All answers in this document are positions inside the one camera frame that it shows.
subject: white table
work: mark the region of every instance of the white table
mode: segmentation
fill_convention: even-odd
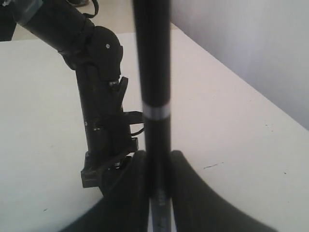
[[[118,37],[130,78],[124,107],[141,110],[134,33]],[[0,231],[58,231],[101,198],[80,180],[75,74],[39,40],[0,43],[0,72]],[[172,31],[172,147],[242,211],[282,232],[309,231],[309,132],[180,30]]]

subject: black pole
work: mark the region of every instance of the black pole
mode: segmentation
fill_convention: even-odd
[[[169,232],[170,1],[133,0],[154,232]]]

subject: cable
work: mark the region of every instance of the cable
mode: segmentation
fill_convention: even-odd
[[[140,129],[138,132],[135,132],[135,133],[131,133],[131,136],[137,136],[139,134],[142,134],[144,132],[144,127],[142,129]]]

